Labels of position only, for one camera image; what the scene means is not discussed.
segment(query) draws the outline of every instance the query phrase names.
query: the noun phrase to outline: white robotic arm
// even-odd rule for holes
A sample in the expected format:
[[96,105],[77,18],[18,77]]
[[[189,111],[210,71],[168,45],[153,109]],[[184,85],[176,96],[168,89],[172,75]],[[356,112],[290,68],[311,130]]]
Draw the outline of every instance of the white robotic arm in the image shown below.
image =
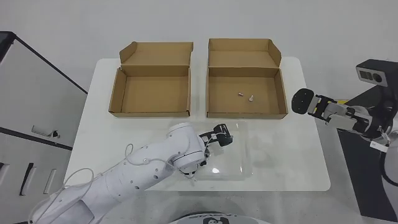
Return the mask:
[[205,161],[205,148],[191,124],[173,126],[165,140],[133,152],[89,184],[71,186],[53,194],[34,211],[29,221],[99,223],[116,205],[164,180],[175,169],[196,167]]

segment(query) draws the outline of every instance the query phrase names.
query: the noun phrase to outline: cabinet drawer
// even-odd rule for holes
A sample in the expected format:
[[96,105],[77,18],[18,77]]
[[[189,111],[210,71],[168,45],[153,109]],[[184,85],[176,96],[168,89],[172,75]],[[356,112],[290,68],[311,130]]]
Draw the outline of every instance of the cabinet drawer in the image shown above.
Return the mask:
[[0,63],[2,128],[72,147],[85,100],[85,92],[18,40]]
[[[1,223],[26,222],[32,208],[62,186],[71,151],[5,134],[0,136],[0,149],[0,162],[9,165],[0,184]],[[35,171],[25,183],[25,195],[20,195],[30,163]],[[56,172],[44,194],[52,170]]]

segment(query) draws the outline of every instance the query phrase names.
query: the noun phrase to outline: cardboard box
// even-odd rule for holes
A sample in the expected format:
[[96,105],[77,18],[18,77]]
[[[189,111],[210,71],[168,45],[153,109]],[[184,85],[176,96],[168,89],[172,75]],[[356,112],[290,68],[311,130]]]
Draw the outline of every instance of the cardboard box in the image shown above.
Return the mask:
[[188,117],[193,42],[132,42],[120,51],[109,112],[116,117]]
[[269,39],[210,39],[207,117],[281,119],[286,116],[281,58]]

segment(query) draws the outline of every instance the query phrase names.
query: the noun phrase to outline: transparent plastic lid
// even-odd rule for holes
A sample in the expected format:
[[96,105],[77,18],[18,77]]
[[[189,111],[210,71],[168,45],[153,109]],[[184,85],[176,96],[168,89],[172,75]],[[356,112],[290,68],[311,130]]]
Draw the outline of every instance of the transparent plastic lid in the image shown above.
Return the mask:
[[245,121],[190,122],[198,135],[213,131],[213,128],[219,124],[225,124],[230,135],[233,136],[233,142],[227,146],[221,147],[218,142],[207,146],[210,154],[206,165],[200,166],[195,172],[196,180],[244,180],[251,175],[248,126]]

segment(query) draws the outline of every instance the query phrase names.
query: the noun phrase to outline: white table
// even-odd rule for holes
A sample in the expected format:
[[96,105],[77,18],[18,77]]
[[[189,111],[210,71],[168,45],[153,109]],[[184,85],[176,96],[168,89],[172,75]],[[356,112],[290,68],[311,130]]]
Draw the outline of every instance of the white table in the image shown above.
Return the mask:
[[[141,147],[164,136],[171,123],[212,122],[205,118],[205,64],[192,69],[191,117],[115,118],[108,113],[109,99],[119,59],[97,63],[67,169],[89,167],[100,173],[124,158],[127,144]],[[317,127],[313,117],[292,112],[294,93],[305,88],[300,61],[284,57],[281,65],[289,114],[281,120],[245,120],[252,174],[244,180],[192,180],[174,173],[149,190],[166,191],[326,191],[330,188]],[[88,180],[81,172],[68,184]]]

